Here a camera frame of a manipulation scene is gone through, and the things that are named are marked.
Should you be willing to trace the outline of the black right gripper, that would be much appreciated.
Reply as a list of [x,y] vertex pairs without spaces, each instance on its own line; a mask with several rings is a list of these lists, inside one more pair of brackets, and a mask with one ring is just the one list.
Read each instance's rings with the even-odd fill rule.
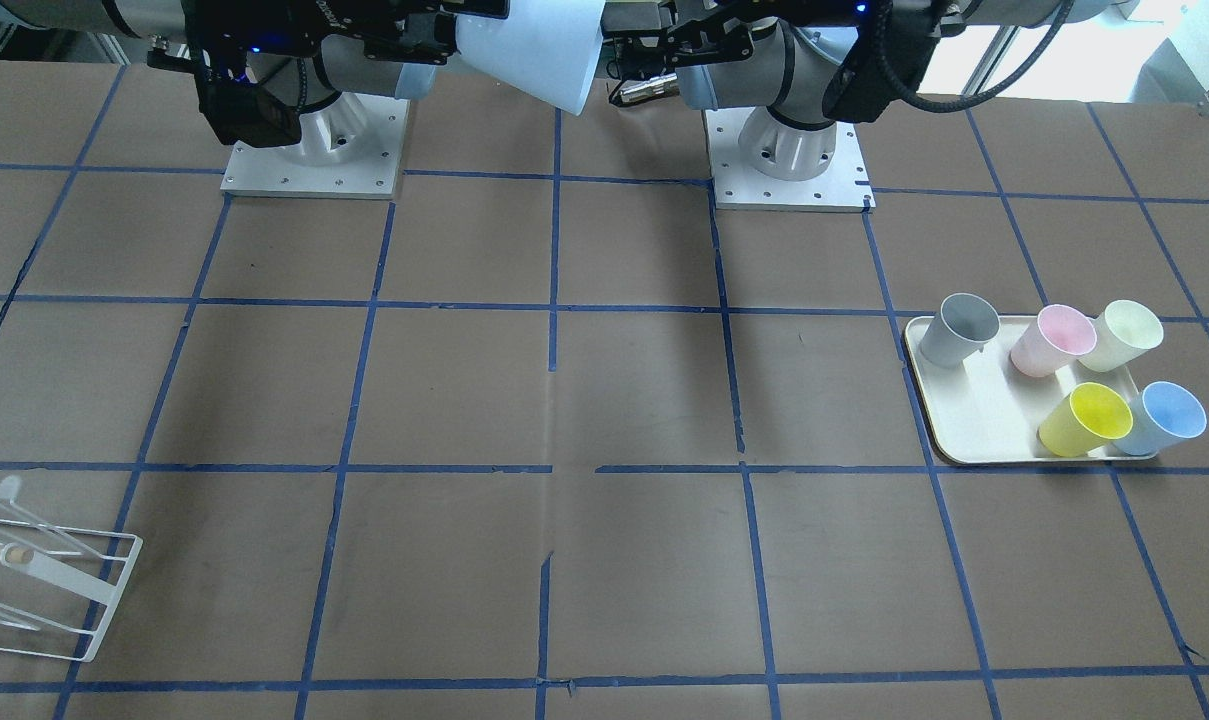
[[193,42],[225,65],[249,54],[313,58],[326,37],[351,37],[363,58],[442,65],[461,14],[505,19],[508,1],[184,1]]

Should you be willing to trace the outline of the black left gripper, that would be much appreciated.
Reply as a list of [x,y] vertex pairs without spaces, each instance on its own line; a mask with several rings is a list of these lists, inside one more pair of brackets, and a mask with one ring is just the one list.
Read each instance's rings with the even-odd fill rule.
[[779,21],[789,27],[878,29],[910,21],[932,31],[948,1],[715,1],[710,8],[673,13],[663,28],[603,28],[614,56],[663,56],[665,60],[745,60],[754,54],[752,24]]

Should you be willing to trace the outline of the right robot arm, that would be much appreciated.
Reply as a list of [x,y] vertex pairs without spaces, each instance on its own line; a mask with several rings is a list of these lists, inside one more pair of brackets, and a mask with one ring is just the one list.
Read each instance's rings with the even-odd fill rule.
[[147,37],[147,64],[193,77],[216,140],[302,140],[303,115],[343,94],[421,97],[459,50],[465,14],[507,1],[0,1],[0,22]]

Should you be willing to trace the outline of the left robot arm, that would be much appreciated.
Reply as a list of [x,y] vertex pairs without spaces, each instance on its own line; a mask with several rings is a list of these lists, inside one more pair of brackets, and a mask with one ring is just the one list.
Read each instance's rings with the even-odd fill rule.
[[[1058,31],[1103,1],[609,1],[601,17],[601,72],[627,82],[673,76],[687,105],[750,109],[747,147],[765,176],[808,181],[825,170],[805,143],[834,124],[873,123],[895,101],[961,114],[1023,79]],[[959,100],[921,95],[943,37],[968,27],[1046,29],[1003,81]]]

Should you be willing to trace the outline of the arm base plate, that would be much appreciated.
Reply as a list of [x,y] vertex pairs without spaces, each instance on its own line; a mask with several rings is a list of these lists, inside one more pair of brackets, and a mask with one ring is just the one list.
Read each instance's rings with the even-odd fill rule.
[[237,143],[220,190],[241,197],[392,201],[411,101],[343,94],[303,114],[301,143],[251,149]]
[[767,108],[706,108],[702,115],[719,208],[861,213],[875,207],[852,124],[796,129]]

